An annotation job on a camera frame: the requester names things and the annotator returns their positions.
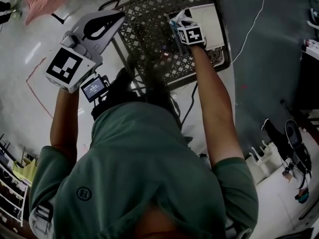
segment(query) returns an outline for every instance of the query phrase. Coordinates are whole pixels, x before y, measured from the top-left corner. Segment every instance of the wire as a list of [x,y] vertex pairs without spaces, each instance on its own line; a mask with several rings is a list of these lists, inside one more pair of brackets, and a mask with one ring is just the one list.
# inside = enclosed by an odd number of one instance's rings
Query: wire
[[177,94],[175,94],[175,95],[178,96],[180,93],[182,93],[183,90],[186,89],[186,87],[187,87],[188,85],[189,85],[189,83],[188,83],[184,88],[182,88],[182,90],[181,90],[179,93],[177,93]]
[[244,49],[244,46],[245,46],[245,44],[246,44],[248,35],[249,35],[249,33],[251,32],[251,30],[253,30],[253,27],[254,27],[254,25],[255,25],[255,23],[256,23],[256,20],[257,20],[259,14],[261,13],[261,11],[262,11],[263,8],[264,8],[264,3],[265,3],[265,0],[263,0],[263,4],[262,4],[262,6],[261,6],[261,9],[260,9],[260,11],[258,12],[257,16],[255,17],[254,23],[253,23],[253,25],[251,26],[250,30],[248,31],[248,33],[247,33],[247,35],[246,35],[245,41],[244,41],[244,43],[243,43],[243,45],[242,45],[242,47],[241,47],[240,52],[238,53],[238,55],[236,56],[236,58],[235,58],[230,64],[234,63],[234,62],[236,61],[236,59],[239,57],[239,55],[242,53],[242,51],[243,51],[243,49]]
[[195,88],[194,88],[194,90],[193,90],[193,93],[191,94],[191,104],[190,104],[190,107],[189,107],[189,109],[188,109],[188,111],[187,111],[187,113],[186,113],[186,115],[185,115],[183,121],[181,122],[181,126],[182,126],[182,127],[183,127],[183,124],[184,124],[184,122],[185,122],[185,120],[186,120],[186,118],[187,118],[187,116],[188,116],[190,110],[193,108],[193,105],[194,105],[194,102],[195,102],[195,100],[194,100],[194,95],[195,95],[197,86],[198,86],[198,83],[196,82],[196,85],[195,85]]
[[177,113],[178,113],[178,118],[180,119],[180,108],[178,106],[178,103],[174,100],[174,98],[170,97],[173,105],[174,105],[174,108],[177,110]]
[[[280,157],[280,159],[281,159],[281,163],[283,164],[283,161],[285,161],[285,160],[283,160],[283,158],[282,158],[282,157]],[[285,161],[285,163],[287,164],[287,167],[289,167],[289,165],[288,165],[287,161]],[[283,167],[284,167],[284,164],[283,164]]]

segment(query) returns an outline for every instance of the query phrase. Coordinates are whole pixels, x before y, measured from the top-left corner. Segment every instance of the black cable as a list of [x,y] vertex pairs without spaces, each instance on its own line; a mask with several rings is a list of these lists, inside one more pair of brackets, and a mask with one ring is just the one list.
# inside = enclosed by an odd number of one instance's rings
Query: black cable
[[178,113],[177,115],[178,115],[178,118],[180,119],[180,108],[178,106],[178,103],[174,100],[174,98],[170,97],[170,99],[174,105],[174,108],[177,110],[177,113]]
[[285,168],[284,163],[283,163],[283,159],[281,157],[280,157],[280,160],[281,160],[283,167]]
[[[281,160],[283,160],[283,158],[282,157],[280,157],[281,158]],[[285,161],[285,160],[284,160]],[[281,161],[282,162],[282,161]],[[285,161],[285,163],[287,164],[287,167],[289,167],[289,164],[287,163],[287,161]]]
[[185,115],[183,121],[181,122],[181,126],[182,126],[182,127],[183,127],[183,124],[184,124],[184,122],[185,122],[185,120],[186,120],[186,118],[187,118],[187,116],[188,116],[190,110],[193,108],[193,105],[194,105],[194,102],[195,102],[195,100],[194,100],[194,95],[195,95],[197,86],[198,86],[198,83],[196,82],[196,85],[195,85],[195,88],[194,88],[194,90],[193,90],[193,93],[191,94],[191,104],[190,104],[190,107],[189,107],[189,109],[188,109],[188,111],[187,111],[187,113],[186,113],[186,115]]

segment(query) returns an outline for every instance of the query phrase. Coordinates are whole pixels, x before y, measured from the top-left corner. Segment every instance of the green t-shirt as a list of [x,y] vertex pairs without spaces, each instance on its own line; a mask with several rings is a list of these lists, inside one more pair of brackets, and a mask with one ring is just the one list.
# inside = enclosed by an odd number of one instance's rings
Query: green t-shirt
[[237,230],[253,230],[258,215],[243,159],[209,170],[168,111],[139,102],[105,111],[74,167],[55,148],[42,149],[30,210],[53,196],[55,238],[128,238],[151,202],[194,238],[224,238],[226,216]]

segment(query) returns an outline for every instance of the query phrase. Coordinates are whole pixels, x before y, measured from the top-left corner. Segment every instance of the white cable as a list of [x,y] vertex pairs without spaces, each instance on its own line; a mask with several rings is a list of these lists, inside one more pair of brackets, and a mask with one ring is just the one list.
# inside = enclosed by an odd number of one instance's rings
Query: white cable
[[319,30],[319,26],[312,24],[309,20],[307,21],[307,24],[317,30]]
[[230,64],[234,63],[234,62],[236,61],[236,59],[239,57],[239,55],[242,53],[242,51],[243,51],[243,49],[244,49],[244,46],[245,46],[245,43],[246,43],[246,41],[247,41],[248,35],[249,35],[249,33],[251,32],[251,30],[253,30],[253,27],[254,27],[254,25],[255,25],[255,23],[256,23],[256,20],[257,20],[259,14],[261,13],[261,11],[262,11],[263,8],[264,8],[264,3],[265,3],[265,0],[263,0],[263,4],[262,4],[262,6],[261,6],[261,9],[260,9],[259,13],[257,14],[257,16],[255,17],[254,23],[253,23],[253,25],[251,26],[250,30],[248,31],[248,33],[247,33],[247,35],[246,35],[245,41],[244,41],[244,43],[243,43],[243,46],[241,47],[240,52],[238,53],[238,55],[235,57],[235,59],[234,59]]

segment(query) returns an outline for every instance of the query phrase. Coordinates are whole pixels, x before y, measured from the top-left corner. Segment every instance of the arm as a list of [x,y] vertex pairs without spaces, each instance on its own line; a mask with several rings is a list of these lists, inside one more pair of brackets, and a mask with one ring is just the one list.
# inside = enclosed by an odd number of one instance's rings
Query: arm
[[73,164],[76,163],[78,138],[79,90],[68,93],[59,90],[50,132],[51,146],[59,150]]
[[226,215],[237,232],[254,229],[258,196],[238,143],[227,90],[205,51],[192,47],[208,154],[221,187]]
[[238,143],[231,102],[205,51],[191,47],[211,166],[230,157],[244,158]]

